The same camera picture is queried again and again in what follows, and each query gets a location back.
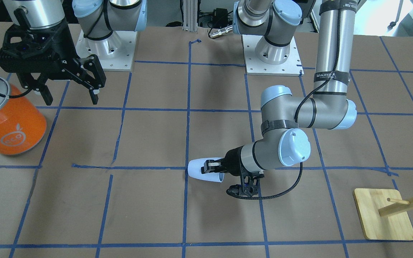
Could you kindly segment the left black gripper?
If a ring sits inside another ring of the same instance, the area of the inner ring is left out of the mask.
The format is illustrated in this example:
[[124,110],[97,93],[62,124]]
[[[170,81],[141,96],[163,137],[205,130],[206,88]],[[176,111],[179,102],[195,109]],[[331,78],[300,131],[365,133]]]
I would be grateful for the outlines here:
[[238,147],[229,150],[223,159],[208,159],[201,167],[201,174],[207,173],[229,173],[239,176],[241,183],[230,186],[226,193],[231,197],[254,197],[259,193],[258,185],[260,179],[264,178],[261,172],[248,171],[241,161],[241,149]]

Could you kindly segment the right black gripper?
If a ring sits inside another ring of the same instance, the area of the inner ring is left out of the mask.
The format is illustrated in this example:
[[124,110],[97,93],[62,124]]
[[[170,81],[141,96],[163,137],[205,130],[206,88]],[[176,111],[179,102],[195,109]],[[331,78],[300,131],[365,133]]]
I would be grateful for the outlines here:
[[[98,104],[98,93],[105,86],[106,76],[99,57],[91,54],[79,58],[67,20],[42,29],[26,29],[13,24],[7,29],[0,49],[0,67],[18,73],[24,89],[34,90],[51,106],[53,97],[46,86],[48,79],[73,80],[90,93]],[[40,73],[35,79],[32,73]]]

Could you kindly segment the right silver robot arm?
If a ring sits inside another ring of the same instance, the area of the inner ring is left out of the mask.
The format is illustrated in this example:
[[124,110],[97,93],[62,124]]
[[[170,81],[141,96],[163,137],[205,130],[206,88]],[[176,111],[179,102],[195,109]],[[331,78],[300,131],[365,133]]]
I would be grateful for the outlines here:
[[105,70],[129,70],[135,36],[147,25],[146,0],[74,0],[82,35],[74,42],[60,0],[5,0],[13,21],[0,49],[0,67],[21,86],[53,98],[48,80],[72,80],[94,105],[105,86]]

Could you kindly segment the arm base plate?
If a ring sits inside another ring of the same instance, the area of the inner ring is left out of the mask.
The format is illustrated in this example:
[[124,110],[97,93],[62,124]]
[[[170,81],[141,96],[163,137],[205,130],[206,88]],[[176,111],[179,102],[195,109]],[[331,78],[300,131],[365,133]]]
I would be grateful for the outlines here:
[[248,75],[302,76],[302,62],[295,38],[287,46],[268,43],[264,36],[242,35],[246,73]]
[[138,32],[114,31],[107,39],[86,39],[80,32],[76,52],[81,58],[96,54],[105,71],[130,72],[136,50]]

